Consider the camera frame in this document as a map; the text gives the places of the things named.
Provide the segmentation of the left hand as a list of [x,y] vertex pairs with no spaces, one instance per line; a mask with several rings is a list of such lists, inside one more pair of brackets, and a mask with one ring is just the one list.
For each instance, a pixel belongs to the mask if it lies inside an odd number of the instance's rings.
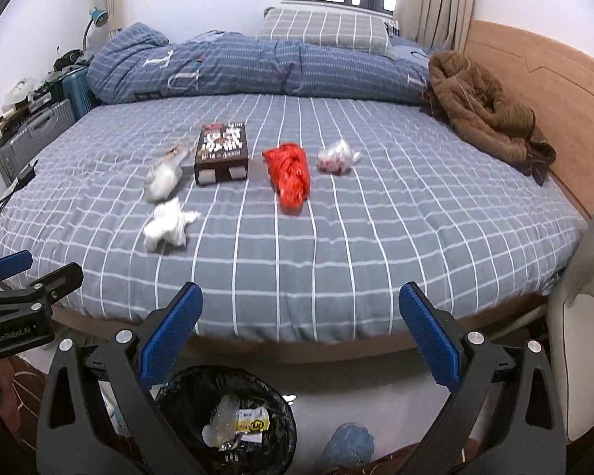
[[0,359],[0,416],[10,432],[20,427],[18,396],[13,388],[15,369],[8,358]]

